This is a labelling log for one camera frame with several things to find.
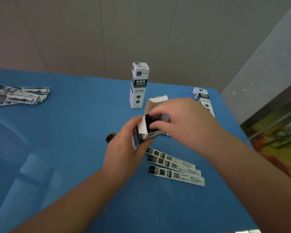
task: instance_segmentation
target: stack of packages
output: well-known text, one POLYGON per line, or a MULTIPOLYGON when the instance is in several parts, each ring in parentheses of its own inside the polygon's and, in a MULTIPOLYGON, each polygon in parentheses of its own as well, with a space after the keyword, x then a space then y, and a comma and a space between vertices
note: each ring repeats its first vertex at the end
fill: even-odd
POLYGON ((195 169, 194 164, 169 156, 150 147, 146 153, 149 154, 149 162, 172 169, 150 166, 149 174, 205 186, 205 179, 201 176, 201 171, 195 169))
POLYGON ((46 100, 50 87, 7 87, 0 84, 0 106, 19 103, 37 104, 46 100))

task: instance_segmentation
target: open box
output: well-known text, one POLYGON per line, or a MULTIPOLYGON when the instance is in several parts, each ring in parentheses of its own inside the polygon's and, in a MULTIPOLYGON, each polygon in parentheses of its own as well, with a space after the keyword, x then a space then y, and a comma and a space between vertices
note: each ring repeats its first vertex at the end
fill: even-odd
POLYGON ((162 130, 150 129, 149 125, 154 121, 166 120, 166 119, 164 119, 164 116, 162 116, 159 119, 155 119, 149 116, 149 113, 154 107, 162 104, 166 100, 168 100, 167 96, 148 99, 145 106, 145 113, 144 113, 145 115, 143 116, 143 119, 138 123, 138 125, 135 127, 133 131, 132 144, 135 150, 139 147, 139 145, 143 142, 143 140, 148 139, 148 138, 155 139, 161 133, 162 130))

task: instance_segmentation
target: round black object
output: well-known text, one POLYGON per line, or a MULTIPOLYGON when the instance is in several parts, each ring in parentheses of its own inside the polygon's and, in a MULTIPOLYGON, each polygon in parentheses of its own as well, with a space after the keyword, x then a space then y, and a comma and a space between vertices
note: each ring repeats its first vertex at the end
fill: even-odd
POLYGON ((115 135, 116 135, 115 132, 109 133, 106 137, 106 142, 109 143, 115 137, 115 135))

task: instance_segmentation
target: right hand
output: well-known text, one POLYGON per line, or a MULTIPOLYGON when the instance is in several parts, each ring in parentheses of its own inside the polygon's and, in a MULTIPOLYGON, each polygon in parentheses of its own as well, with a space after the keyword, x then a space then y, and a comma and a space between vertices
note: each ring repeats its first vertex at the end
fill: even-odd
POLYGON ((150 128, 167 132, 201 155, 225 133, 212 114, 192 98, 167 100, 149 113, 154 117, 162 114, 169 115, 169 122, 155 121, 150 128))

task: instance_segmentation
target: left hand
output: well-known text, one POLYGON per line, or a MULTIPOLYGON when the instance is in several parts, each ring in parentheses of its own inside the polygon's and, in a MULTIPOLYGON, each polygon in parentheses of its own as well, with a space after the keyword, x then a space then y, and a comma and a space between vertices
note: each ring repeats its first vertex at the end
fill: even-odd
POLYGON ((132 146, 132 133, 142 116, 129 120, 117 135, 109 142, 105 153, 105 160, 101 171, 109 176, 109 180, 116 180, 124 184, 139 167, 146 149, 153 139, 144 140, 135 151, 132 146))

